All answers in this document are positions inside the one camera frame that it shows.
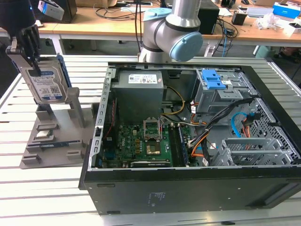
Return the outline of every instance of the gray plastic stand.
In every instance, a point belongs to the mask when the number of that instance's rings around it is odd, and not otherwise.
[[[93,137],[95,120],[92,108],[80,107],[79,88],[68,88],[68,110],[52,111],[50,105],[39,105],[32,133],[20,168],[42,168],[82,163],[87,145]],[[48,136],[37,137],[41,131]]]

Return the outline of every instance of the blue cable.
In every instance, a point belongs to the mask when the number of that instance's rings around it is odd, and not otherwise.
[[[232,129],[233,129],[234,133],[236,134],[236,136],[237,136],[238,138],[241,138],[241,135],[239,134],[237,128],[235,127],[235,117],[236,117],[237,115],[239,115],[239,114],[243,114],[245,117],[247,116],[246,113],[243,113],[243,112],[237,112],[236,114],[234,114],[234,115],[232,116],[232,119],[231,119],[231,126],[232,126]]]
[[[225,54],[225,49],[226,49],[226,45],[227,45],[227,30],[226,30],[226,29],[224,29],[224,31],[225,31],[226,37],[225,37],[225,42],[224,42],[224,50],[223,50],[223,52],[222,52],[222,57],[224,57],[224,54]]]

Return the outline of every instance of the white slatted table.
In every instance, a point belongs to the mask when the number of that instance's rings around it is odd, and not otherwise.
[[[83,106],[99,102],[108,61],[136,61],[134,56],[65,56],[64,59],[72,85],[80,88],[79,100]],[[292,89],[297,90],[273,63],[254,58],[195,58],[192,62],[251,65],[286,110],[294,114],[294,119],[300,119],[300,93]],[[77,188],[81,166],[19,169],[36,119],[36,105],[20,75],[1,99],[0,107],[0,226],[195,226],[219,225],[218,222],[226,220],[245,226],[301,224],[301,193],[271,210],[100,217],[87,191]],[[54,105],[53,109],[66,107]]]

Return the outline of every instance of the green circuit board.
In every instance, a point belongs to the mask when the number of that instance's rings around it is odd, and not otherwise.
[[[168,133],[170,125],[160,129],[160,141],[144,138],[143,124],[120,125],[117,148],[105,154],[108,168],[122,168],[133,161],[167,161],[173,166],[172,150]],[[158,125],[147,125],[146,134],[158,135]],[[190,140],[190,128],[181,127],[185,143]]]
[[[148,129],[148,134],[157,134],[158,129]],[[116,153],[117,159],[129,160],[163,160],[172,164],[167,128],[162,127],[162,140],[157,142],[150,139],[145,141],[143,125],[125,126],[119,128],[119,140]]]

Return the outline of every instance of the white box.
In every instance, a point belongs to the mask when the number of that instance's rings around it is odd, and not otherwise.
[[[301,33],[301,25],[299,23],[289,23],[284,27],[284,32],[288,35]]]

